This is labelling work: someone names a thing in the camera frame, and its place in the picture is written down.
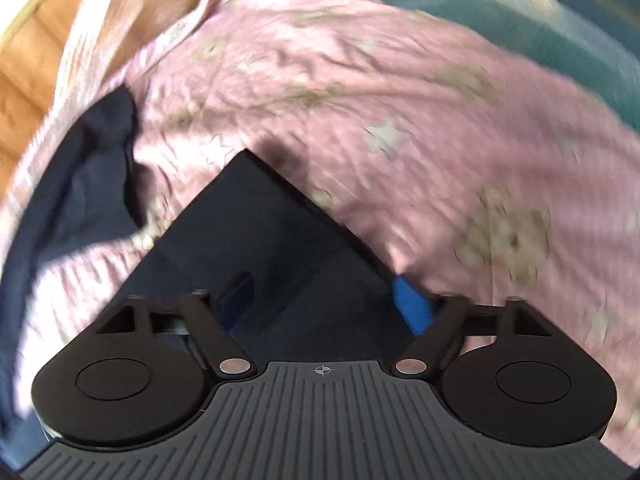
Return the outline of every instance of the green fabric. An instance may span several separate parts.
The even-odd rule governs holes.
[[[597,94],[625,124],[640,132],[639,86],[548,25],[493,0],[381,1],[460,23],[498,46],[569,76]]]

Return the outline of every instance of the pink fabric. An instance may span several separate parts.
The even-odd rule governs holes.
[[[134,154],[154,176],[149,226],[40,273],[20,412],[37,370],[249,147],[396,272],[541,309],[616,381],[604,442],[640,463],[636,134],[569,79],[422,12],[219,1],[151,72],[128,79],[140,111]]]

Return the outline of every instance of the pink bedsheet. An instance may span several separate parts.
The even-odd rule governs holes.
[[[135,158],[153,176],[149,225],[42,270],[18,361],[20,412],[37,370],[249,147],[396,272],[540,308],[616,381],[604,443],[640,463],[636,134],[569,79],[423,12],[211,1],[192,34],[167,33],[188,36],[178,47],[165,35],[120,75],[140,111]]]

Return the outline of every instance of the metal rivet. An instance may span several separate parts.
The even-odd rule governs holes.
[[[235,375],[244,374],[251,368],[251,363],[246,359],[240,359],[233,357],[231,359],[225,359],[220,363],[220,370],[225,374]]]
[[[427,371],[427,365],[420,359],[402,359],[396,363],[396,370],[401,374],[416,375]]]

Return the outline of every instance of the clear plastic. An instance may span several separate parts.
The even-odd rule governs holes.
[[[640,62],[555,0],[382,0],[472,28],[492,43],[567,75],[640,131]]]

